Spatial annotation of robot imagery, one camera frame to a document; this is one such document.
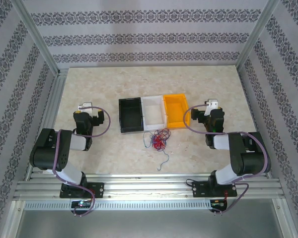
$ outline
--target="wall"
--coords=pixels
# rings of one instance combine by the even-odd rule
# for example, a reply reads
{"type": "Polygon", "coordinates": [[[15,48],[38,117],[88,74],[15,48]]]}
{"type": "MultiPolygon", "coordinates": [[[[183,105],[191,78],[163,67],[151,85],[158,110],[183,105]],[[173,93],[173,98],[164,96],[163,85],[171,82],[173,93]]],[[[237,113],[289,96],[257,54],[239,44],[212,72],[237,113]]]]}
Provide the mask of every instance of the wall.
{"type": "Polygon", "coordinates": [[[267,0],[25,0],[59,68],[235,64],[267,0]]]}
{"type": "Polygon", "coordinates": [[[277,5],[239,74],[298,230],[298,0],[277,5]]]}
{"type": "Polygon", "coordinates": [[[53,79],[11,2],[0,0],[0,222],[24,179],[53,79]]]}

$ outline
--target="black mount plate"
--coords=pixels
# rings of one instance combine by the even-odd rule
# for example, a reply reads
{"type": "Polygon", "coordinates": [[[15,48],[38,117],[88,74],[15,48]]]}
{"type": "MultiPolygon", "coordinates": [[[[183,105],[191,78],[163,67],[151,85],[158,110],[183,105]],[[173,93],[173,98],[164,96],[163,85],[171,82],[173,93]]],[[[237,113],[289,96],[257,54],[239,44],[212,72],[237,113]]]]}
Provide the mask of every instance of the black mount plate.
{"type": "Polygon", "coordinates": [[[193,197],[224,197],[227,191],[228,197],[236,197],[236,187],[233,184],[217,185],[210,187],[207,181],[193,181],[192,182],[193,197]]]}
{"type": "MultiPolygon", "coordinates": [[[[103,182],[88,182],[86,188],[93,191],[95,198],[103,198],[104,195],[104,183],[103,182]]],[[[85,190],[62,184],[60,198],[91,198],[91,194],[85,190]]]]}

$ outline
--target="gray floor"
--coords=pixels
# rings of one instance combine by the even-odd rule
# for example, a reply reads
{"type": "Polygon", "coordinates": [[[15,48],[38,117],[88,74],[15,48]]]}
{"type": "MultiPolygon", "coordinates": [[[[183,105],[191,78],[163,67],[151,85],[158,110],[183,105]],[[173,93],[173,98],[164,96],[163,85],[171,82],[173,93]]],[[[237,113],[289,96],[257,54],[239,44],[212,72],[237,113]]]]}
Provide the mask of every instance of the gray floor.
{"type": "Polygon", "coordinates": [[[18,238],[278,238],[270,200],[242,200],[214,216],[194,211],[97,211],[76,218],[69,211],[25,211],[18,238]]]}

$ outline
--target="black bin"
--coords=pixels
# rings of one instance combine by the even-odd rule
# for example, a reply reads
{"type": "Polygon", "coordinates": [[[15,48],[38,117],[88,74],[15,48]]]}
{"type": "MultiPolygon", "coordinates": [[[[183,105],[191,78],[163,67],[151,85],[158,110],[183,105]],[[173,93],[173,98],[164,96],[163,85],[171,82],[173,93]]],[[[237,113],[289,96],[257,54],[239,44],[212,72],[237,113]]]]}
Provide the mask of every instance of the black bin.
{"type": "Polygon", "coordinates": [[[143,131],[143,111],[140,98],[119,99],[120,132],[143,131]]]}

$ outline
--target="blue string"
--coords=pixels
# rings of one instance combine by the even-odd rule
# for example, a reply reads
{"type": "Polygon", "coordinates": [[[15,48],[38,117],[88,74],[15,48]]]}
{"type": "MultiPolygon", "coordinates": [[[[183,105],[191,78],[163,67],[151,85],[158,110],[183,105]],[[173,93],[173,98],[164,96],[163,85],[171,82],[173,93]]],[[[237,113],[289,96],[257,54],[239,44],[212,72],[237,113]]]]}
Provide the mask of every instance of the blue string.
{"type": "MultiPolygon", "coordinates": [[[[155,135],[152,134],[150,131],[145,131],[145,132],[143,133],[143,140],[144,140],[144,145],[145,145],[146,148],[149,148],[149,147],[151,147],[151,146],[153,146],[153,145],[155,144],[155,143],[153,142],[153,137],[154,137],[154,136],[155,136],[155,135]],[[150,145],[148,145],[148,146],[146,146],[146,143],[145,143],[145,134],[146,134],[146,133],[150,133],[150,145]]],[[[169,161],[169,159],[170,159],[170,156],[169,156],[164,150],[158,150],[158,152],[160,152],[160,151],[163,151],[164,154],[168,156],[168,159],[160,164],[160,169],[157,168],[158,171],[160,171],[162,165],[163,165],[164,163],[167,163],[167,162],[169,161]]]]}

